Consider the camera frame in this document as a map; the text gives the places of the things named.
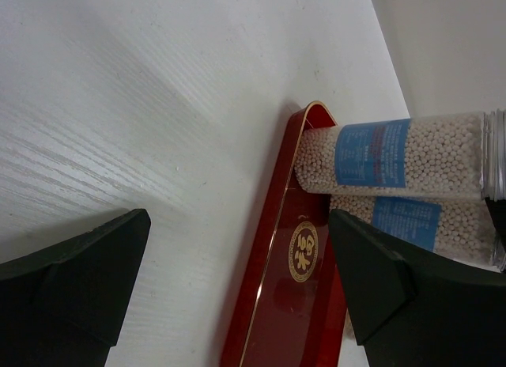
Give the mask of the silver lid pink bottle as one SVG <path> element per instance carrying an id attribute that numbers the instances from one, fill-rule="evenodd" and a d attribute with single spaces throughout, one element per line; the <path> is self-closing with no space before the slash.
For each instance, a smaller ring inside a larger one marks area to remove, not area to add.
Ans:
<path id="1" fill-rule="evenodd" d="M 483 201 L 333 195 L 330 209 L 344 210 L 384 233 L 449 259 L 497 269 L 505 265 L 504 249 Z"/>

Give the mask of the blue label white bead bottle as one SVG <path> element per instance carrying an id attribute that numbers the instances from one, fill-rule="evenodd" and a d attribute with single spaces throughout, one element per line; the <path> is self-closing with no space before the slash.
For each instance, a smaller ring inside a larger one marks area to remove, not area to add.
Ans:
<path id="1" fill-rule="evenodd" d="M 505 112 L 310 129 L 294 168 L 309 193 L 503 200 Z"/>

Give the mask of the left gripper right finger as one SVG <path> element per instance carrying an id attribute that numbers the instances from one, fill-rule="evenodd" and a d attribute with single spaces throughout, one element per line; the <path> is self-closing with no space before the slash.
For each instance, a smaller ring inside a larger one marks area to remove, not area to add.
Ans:
<path id="1" fill-rule="evenodd" d="M 340 209 L 329 234 L 371 366 L 503 366 L 505 276 L 384 233 Z"/>

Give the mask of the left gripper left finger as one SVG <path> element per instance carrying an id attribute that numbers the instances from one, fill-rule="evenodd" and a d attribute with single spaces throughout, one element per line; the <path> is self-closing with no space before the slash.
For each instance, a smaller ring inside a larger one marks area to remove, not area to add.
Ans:
<path id="1" fill-rule="evenodd" d="M 1 265 L 3 366 L 103 366 L 149 237 L 147 210 Z"/>

